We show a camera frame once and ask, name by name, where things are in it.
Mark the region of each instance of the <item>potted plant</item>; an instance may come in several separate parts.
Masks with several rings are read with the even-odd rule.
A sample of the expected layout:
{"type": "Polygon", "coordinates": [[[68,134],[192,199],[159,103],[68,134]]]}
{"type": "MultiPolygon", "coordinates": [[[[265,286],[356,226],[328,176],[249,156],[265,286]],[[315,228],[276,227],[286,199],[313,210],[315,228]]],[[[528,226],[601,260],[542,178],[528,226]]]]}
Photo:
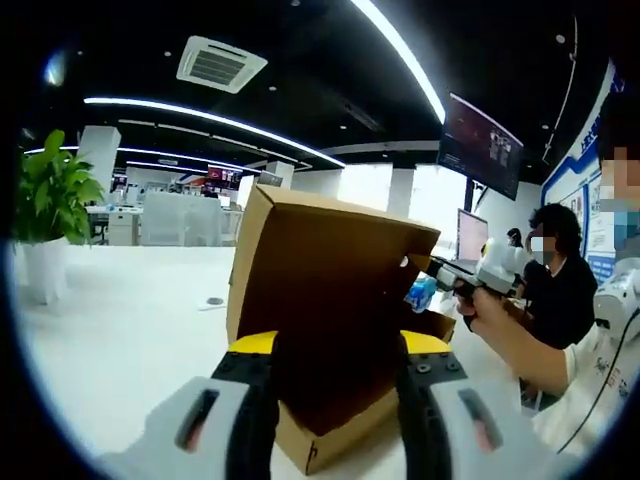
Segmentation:
{"type": "Polygon", "coordinates": [[[64,248],[90,240],[85,204],[102,200],[102,187],[89,173],[93,165],[60,150],[64,132],[53,131],[44,150],[22,155],[14,238],[22,243],[27,280],[39,303],[52,303],[65,287],[64,248]]]}

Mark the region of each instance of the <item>white planter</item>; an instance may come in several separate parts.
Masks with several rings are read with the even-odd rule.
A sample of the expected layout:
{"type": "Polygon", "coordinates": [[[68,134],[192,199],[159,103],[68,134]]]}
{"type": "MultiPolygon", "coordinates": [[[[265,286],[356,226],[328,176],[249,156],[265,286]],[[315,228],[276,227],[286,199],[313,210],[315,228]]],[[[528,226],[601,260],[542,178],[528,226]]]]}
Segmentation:
{"type": "Polygon", "coordinates": [[[22,244],[29,290],[36,302],[48,305],[64,295],[67,289],[65,250],[68,244],[64,237],[50,242],[22,244]]]}

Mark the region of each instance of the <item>ceiling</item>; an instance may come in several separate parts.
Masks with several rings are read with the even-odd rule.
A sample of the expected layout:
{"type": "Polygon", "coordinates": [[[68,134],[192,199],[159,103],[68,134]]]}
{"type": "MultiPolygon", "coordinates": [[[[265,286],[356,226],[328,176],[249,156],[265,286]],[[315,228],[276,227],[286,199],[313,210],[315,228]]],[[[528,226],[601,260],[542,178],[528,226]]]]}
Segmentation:
{"type": "MultiPolygon", "coordinates": [[[[296,168],[338,168],[291,145],[200,117],[83,102],[118,97],[234,119],[347,164],[410,167],[434,161],[441,135],[434,109],[398,52],[350,0],[236,0],[224,8],[211,3],[69,28],[61,43],[51,45],[64,75],[57,86],[43,75],[20,146],[40,147],[53,128],[64,129],[66,143],[77,145],[85,125],[114,125],[122,147],[240,166],[282,160],[304,162],[296,168]],[[193,35],[247,50],[268,64],[237,94],[178,80],[182,51],[193,35]]],[[[524,143],[520,177],[535,183],[548,176],[578,135],[607,64],[597,12],[562,3],[544,0],[526,10],[506,0],[375,1],[445,108],[449,93],[456,93],[524,143]],[[573,82],[543,161],[572,73],[574,18],[579,44],[573,82]]],[[[159,158],[121,152],[117,165],[159,158]]],[[[204,164],[179,159],[179,165],[204,164]]]]}

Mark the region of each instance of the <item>air vent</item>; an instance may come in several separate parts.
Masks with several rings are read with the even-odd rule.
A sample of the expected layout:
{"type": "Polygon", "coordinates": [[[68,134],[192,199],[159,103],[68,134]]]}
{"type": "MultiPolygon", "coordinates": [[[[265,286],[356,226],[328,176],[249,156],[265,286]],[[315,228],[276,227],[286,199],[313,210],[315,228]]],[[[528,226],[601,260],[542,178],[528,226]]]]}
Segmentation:
{"type": "Polygon", "coordinates": [[[264,58],[204,37],[189,37],[182,53],[178,80],[238,93],[264,68],[264,58]]]}

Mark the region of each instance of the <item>water bottle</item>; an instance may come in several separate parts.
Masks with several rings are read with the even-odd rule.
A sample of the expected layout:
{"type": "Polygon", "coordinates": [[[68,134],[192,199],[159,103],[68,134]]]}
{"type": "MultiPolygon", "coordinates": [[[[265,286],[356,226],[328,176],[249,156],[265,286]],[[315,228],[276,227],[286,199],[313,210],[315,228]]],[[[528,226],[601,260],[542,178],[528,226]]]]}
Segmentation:
{"type": "Polygon", "coordinates": [[[404,301],[411,305],[415,313],[422,313],[431,304],[431,299],[436,293],[436,279],[432,277],[419,278],[409,289],[404,301]]]}

